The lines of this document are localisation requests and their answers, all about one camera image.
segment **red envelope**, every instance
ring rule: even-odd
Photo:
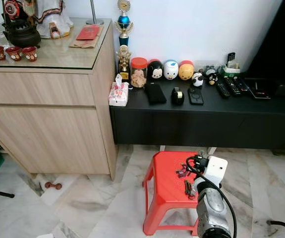
[[[99,32],[97,26],[85,26],[77,36],[77,40],[94,40]]]

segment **trophy figure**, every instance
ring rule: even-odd
[[[128,0],[118,0],[118,8],[122,12],[118,21],[114,23],[115,28],[119,31],[119,43],[120,45],[128,46],[129,36],[128,33],[132,31],[133,23],[130,22],[127,16],[127,11],[130,10],[130,2]]]
[[[119,47],[119,52],[116,52],[119,58],[118,68],[119,74],[123,81],[130,82],[130,67],[129,60],[131,53],[128,51],[128,46],[122,45]]]

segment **wooden cabinet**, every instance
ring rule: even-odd
[[[117,147],[108,106],[113,27],[105,19],[96,47],[76,49],[68,45],[84,21],[74,23],[70,37],[42,40],[36,62],[0,62],[0,145],[31,174],[114,178]]]

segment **black phone case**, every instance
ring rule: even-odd
[[[146,84],[144,89],[148,95],[149,103],[166,103],[167,99],[164,96],[159,84]]]

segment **tile floor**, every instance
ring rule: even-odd
[[[0,238],[140,238],[145,216],[142,180],[158,146],[121,145],[114,181],[106,175],[44,175],[30,179],[8,156],[0,168]],[[206,151],[203,147],[167,146],[167,151]],[[228,160],[223,190],[232,203],[239,238],[285,238],[285,228],[266,225],[269,218],[285,222],[285,156],[270,150],[218,148]],[[63,184],[46,189],[47,181]],[[162,225],[194,223],[195,209],[167,212]],[[232,224],[229,214],[229,226]],[[191,237],[187,231],[157,231],[154,237]]]

